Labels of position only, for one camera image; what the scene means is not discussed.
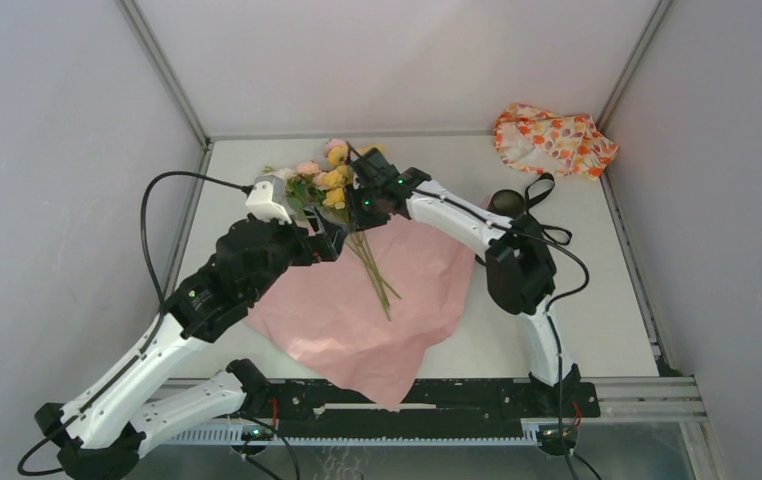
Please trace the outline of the yellow artificial flower stem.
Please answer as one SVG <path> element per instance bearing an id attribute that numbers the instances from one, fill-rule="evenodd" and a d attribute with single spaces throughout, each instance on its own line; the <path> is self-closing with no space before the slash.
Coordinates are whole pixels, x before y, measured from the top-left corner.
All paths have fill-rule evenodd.
<path id="1" fill-rule="evenodd" d="M 353 183 L 353 174 L 350 167 L 346 165 L 346 159 L 349 154 L 362 156 L 373 149 L 385 153 L 385 148 L 380 145 L 369 145 L 350 151 L 348 146 L 343 144 L 330 147 L 327 150 L 326 159 L 332 169 L 318 174 L 315 180 L 317 187 L 324 193 L 322 200 L 324 207 L 333 210 L 345 209 L 345 188 Z"/>

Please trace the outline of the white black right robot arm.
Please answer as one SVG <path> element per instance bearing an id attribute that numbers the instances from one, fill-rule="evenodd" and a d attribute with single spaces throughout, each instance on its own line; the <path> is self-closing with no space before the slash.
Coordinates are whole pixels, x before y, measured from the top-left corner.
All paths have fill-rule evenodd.
<path id="1" fill-rule="evenodd" d="M 549 416 L 562 415 L 575 400 L 579 368 L 568 357 L 552 306 L 556 293 L 553 250 L 567 249 L 547 238 L 542 225 L 525 214 L 492 213 L 447 190 L 419 169 L 399 171 L 376 148 L 358 153 L 347 149 L 345 164 L 353 174 L 346 189 L 349 226 L 365 231 L 399 215 L 428 225 L 480 258 L 486 269 L 490 298 L 503 311 L 521 319 L 528 342 L 536 406 Z"/>

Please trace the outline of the pink wrapping paper sheet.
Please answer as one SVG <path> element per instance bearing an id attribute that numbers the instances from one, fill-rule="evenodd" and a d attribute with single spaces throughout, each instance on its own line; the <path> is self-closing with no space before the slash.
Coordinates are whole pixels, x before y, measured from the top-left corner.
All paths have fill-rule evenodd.
<path id="1" fill-rule="evenodd" d="M 366 234 L 392 286 L 383 307 L 352 251 L 334 263 L 292 267 L 243 325 L 243 342 L 271 376 L 280 354 L 342 389 L 395 409 L 426 351 L 451 336 L 465 310 L 473 252 L 439 230 L 400 217 Z"/>

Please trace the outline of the peach artificial rose stem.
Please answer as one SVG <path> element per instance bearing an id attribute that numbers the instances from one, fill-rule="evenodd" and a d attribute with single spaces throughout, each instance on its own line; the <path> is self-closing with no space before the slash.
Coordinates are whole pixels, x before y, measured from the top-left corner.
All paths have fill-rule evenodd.
<path id="1" fill-rule="evenodd" d="M 324 177 L 327 174 L 320 165 L 314 161 L 308 161 L 294 168 L 294 175 L 290 180 L 292 192 L 300 199 L 310 202 L 321 201 L 327 187 Z"/>

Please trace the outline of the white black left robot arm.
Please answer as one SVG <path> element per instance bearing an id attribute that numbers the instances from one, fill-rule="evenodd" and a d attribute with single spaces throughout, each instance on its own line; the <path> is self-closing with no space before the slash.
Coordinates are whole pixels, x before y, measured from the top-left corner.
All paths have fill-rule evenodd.
<path id="1" fill-rule="evenodd" d="M 254 216 L 234 223 L 214 254 L 165 301 L 150 330 L 98 382 L 35 420 L 72 479 L 122 479 L 156 446 L 214 417 L 262 414 L 270 383 L 248 359 L 163 400 L 159 387 L 244 319 L 291 267 L 336 260 L 344 227 L 308 215 L 308 227 Z"/>

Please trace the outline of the pink artificial rose stem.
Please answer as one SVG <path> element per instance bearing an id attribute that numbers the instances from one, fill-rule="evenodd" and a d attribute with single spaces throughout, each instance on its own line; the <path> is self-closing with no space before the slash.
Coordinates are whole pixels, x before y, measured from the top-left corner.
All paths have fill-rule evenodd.
<path id="1" fill-rule="evenodd" d="M 333 139 L 329 140 L 325 146 L 323 147 L 323 153 L 326 158 L 326 152 L 330 147 L 334 147 L 337 145 L 347 145 L 348 149 L 350 151 L 355 150 L 353 147 L 351 147 L 345 140 L 341 139 Z M 349 160 L 352 159 L 354 155 L 349 154 L 346 159 L 346 165 Z M 348 188 L 351 187 L 352 189 L 355 189 L 357 187 L 357 183 L 355 180 L 355 174 L 353 173 L 351 167 L 350 170 L 353 174 L 353 183 L 345 188 L 346 192 L 346 207 L 344 210 L 333 210 L 324 207 L 324 209 L 333 215 L 333 218 L 340 223 L 344 225 L 348 225 L 351 220 L 356 219 L 356 215 L 352 213 L 348 213 L 347 209 L 347 191 Z M 392 295 L 395 299 L 400 299 L 401 296 L 395 291 L 395 289 L 392 287 L 392 285 L 386 281 L 386 279 L 381 274 L 381 271 L 379 269 L 379 266 L 377 264 L 377 261 L 375 259 L 375 255 L 372 252 L 372 249 L 370 247 L 369 240 L 365 233 L 358 233 L 355 227 L 349 228 L 350 233 L 346 240 L 346 245 L 351 250 L 351 252 L 361 261 L 363 264 L 366 273 L 369 276 L 371 285 L 378 297 L 380 306 L 382 308 L 382 311 L 387 319 L 388 322 L 392 321 L 391 316 L 391 300 L 389 298 L 390 295 Z"/>

